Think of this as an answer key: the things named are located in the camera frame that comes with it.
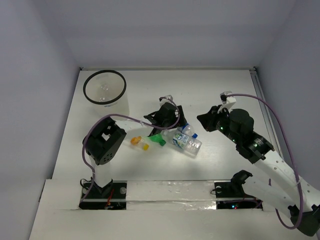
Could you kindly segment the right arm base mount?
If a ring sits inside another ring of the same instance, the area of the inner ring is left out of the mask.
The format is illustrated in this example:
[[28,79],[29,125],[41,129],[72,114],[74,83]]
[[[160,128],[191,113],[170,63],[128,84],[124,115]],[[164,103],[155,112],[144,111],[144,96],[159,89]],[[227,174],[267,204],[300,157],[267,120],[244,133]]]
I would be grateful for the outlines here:
[[263,209],[263,201],[244,191],[243,185],[253,175],[241,170],[233,175],[229,181],[218,181],[214,183],[210,191],[217,200],[218,209]]

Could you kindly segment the large clear plastic bottle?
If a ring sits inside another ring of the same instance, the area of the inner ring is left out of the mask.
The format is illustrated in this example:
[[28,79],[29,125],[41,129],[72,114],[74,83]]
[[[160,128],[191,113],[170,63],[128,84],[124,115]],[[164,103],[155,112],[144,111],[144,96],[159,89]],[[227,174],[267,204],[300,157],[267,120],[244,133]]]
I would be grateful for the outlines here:
[[111,100],[111,92],[109,85],[107,83],[103,83],[97,90],[97,98],[98,101],[103,103],[103,102],[108,102]]

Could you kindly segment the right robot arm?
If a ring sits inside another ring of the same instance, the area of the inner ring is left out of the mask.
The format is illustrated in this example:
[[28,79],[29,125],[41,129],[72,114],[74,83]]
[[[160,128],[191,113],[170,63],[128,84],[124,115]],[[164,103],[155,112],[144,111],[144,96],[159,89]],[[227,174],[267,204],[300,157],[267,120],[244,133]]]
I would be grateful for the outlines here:
[[279,186],[274,188],[241,170],[231,179],[230,190],[235,196],[255,196],[282,212],[293,227],[312,237],[320,229],[320,192],[312,187],[275,151],[266,138],[254,132],[254,119],[244,109],[229,111],[222,105],[197,116],[207,132],[220,131],[235,143],[236,150],[251,164],[262,170]]

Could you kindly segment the small blue label bottle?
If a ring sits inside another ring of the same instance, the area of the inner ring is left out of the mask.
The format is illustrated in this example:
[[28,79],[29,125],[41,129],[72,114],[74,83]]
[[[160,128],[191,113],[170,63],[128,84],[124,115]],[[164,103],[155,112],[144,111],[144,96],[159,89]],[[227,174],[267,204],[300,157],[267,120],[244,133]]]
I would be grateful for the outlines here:
[[195,132],[195,129],[192,125],[189,123],[186,123],[184,126],[180,126],[177,128],[182,134],[188,135],[194,139],[198,137],[198,135]]

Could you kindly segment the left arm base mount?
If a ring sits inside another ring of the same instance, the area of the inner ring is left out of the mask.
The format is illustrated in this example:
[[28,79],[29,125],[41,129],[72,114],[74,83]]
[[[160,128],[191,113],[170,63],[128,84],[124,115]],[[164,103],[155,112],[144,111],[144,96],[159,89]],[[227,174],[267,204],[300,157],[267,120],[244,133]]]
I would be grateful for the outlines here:
[[93,185],[83,201],[82,210],[126,210],[127,181],[111,181],[106,187]]

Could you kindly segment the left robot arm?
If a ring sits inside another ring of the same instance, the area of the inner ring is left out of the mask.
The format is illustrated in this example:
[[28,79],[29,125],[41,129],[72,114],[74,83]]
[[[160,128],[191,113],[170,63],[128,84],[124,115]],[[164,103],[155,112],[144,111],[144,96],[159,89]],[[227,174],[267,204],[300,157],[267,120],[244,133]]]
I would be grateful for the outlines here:
[[145,115],[144,118],[150,123],[117,113],[102,117],[82,141],[82,159],[92,171],[90,186],[82,197],[83,200],[90,193],[104,198],[111,192],[113,180],[111,178],[98,180],[98,177],[105,177],[107,172],[103,170],[102,173],[98,173],[96,167],[104,166],[113,159],[127,135],[125,130],[120,128],[112,117],[120,117],[152,127],[150,137],[159,135],[162,131],[176,129],[187,124],[183,107],[176,105],[174,102],[166,102],[158,111]]

